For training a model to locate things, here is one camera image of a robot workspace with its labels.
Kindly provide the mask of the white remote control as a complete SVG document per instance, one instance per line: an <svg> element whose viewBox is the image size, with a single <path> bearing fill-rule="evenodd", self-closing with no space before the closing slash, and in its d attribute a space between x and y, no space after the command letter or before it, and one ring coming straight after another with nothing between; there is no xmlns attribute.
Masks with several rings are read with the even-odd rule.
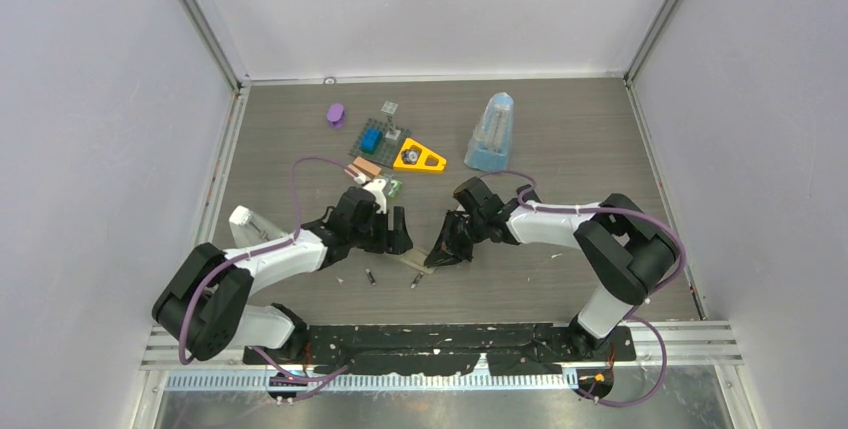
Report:
<svg viewBox="0 0 848 429"><path fill-rule="evenodd" d="M411 268L425 273L432 274L435 269L425 265L427 254L418 248L412 248L399 257L399 260Z"/></svg>

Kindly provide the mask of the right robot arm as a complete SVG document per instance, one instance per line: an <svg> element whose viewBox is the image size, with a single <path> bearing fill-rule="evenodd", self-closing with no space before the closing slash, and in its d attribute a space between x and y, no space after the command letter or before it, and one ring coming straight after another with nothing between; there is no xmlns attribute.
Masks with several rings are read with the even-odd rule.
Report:
<svg viewBox="0 0 848 429"><path fill-rule="evenodd" d="M572 349L584 359L605 352L618 324L676 277L686 262L682 242L670 227L622 194L587 205L550 205L540 202L528 184L515 198L503 201L482 179L472 177L453 197L458 207L447 212L425 258L427 267L469 262L475 245L484 241L582 251L599 280L568 325Z"/></svg>

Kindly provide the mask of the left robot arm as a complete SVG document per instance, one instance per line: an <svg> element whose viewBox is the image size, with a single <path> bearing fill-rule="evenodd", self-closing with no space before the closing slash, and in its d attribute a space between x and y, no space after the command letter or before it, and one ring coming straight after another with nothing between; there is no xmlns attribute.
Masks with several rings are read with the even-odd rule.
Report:
<svg viewBox="0 0 848 429"><path fill-rule="evenodd" d="M267 348L280 361L298 361L307 347L294 316L250 304L261 290L323 270L351 250L403 255L413 247L402 206L390 208L374 189L349 187L338 203L297 231L241 249L195 246L151 309L178 343L181 363L207 361L231 346Z"/></svg>

